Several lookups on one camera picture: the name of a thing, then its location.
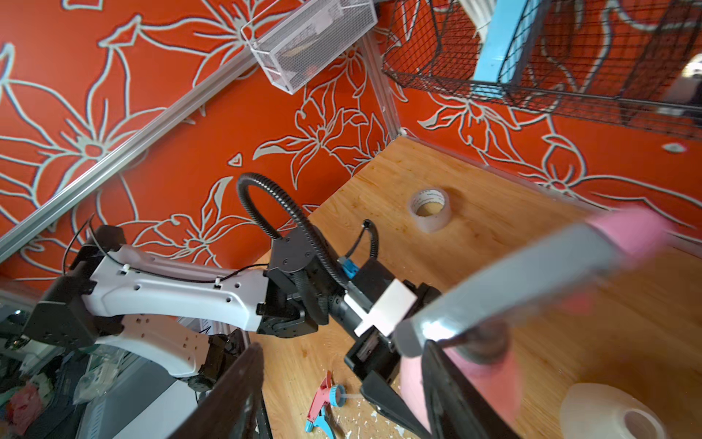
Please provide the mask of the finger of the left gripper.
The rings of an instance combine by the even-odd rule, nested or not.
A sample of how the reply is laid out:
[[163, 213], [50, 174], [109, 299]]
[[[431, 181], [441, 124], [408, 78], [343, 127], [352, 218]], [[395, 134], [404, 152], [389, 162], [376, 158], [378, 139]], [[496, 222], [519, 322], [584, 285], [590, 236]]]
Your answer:
[[430, 433], [411, 412], [406, 402], [376, 371], [369, 373], [363, 380], [360, 392], [379, 414], [419, 438], [431, 438]]

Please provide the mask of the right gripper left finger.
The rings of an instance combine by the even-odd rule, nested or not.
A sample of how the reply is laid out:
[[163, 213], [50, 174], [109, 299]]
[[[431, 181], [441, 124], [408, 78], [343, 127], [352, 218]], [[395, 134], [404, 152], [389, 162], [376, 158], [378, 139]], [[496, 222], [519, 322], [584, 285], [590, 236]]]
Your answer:
[[253, 438], [263, 400], [263, 348], [253, 343], [171, 439]]

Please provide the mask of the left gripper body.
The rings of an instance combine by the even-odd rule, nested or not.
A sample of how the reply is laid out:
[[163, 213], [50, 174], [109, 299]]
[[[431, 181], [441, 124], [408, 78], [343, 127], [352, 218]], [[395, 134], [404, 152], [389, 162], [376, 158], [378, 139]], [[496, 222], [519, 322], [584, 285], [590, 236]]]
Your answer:
[[264, 302], [256, 309], [261, 317], [258, 334], [299, 338], [334, 320], [355, 342], [345, 364], [360, 380], [373, 372], [387, 383], [395, 380], [400, 354], [393, 342], [374, 327], [356, 333], [361, 317], [344, 300], [344, 289], [325, 270], [302, 230], [291, 230], [272, 241], [265, 276], [269, 285]]

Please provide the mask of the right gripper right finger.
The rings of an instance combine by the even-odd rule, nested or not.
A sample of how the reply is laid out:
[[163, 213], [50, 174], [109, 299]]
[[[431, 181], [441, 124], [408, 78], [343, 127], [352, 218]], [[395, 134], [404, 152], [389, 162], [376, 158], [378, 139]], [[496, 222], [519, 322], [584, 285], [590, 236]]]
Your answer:
[[435, 342], [422, 353], [424, 399], [433, 438], [517, 438]]

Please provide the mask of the pink spray bottle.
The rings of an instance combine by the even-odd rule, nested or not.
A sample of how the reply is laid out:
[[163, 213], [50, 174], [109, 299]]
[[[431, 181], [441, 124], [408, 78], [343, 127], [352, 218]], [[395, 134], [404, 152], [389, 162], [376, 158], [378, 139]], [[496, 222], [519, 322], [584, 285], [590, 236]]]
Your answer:
[[494, 364], [433, 346], [429, 357], [400, 362], [401, 398], [421, 438], [517, 438], [522, 382], [514, 351]]

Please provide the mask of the grey pink spray nozzle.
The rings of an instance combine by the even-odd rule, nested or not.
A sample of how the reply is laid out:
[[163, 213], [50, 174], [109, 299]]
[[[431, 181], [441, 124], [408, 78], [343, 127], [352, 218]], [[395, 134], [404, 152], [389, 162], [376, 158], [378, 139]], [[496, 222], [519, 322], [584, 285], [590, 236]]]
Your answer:
[[509, 349], [509, 325], [649, 258], [665, 245], [668, 228], [652, 210], [631, 208], [558, 230], [399, 323], [395, 347], [404, 358], [418, 358], [432, 341], [473, 363], [495, 364]]

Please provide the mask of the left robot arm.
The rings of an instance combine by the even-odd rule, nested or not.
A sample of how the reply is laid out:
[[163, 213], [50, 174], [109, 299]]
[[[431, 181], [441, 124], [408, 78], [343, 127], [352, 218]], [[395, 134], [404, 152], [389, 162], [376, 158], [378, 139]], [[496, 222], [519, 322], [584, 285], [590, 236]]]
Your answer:
[[354, 340], [345, 361], [362, 395], [424, 438], [427, 428], [390, 385], [399, 353], [362, 318], [395, 283], [376, 254], [356, 266], [316, 228], [275, 238], [268, 263], [227, 271], [147, 254], [128, 245], [122, 229], [102, 226], [38, 302], [24, 332], [68, 350], [124, 349], [208, 391], [239, 358], [244, 333], [298, 338], [334, 321]]

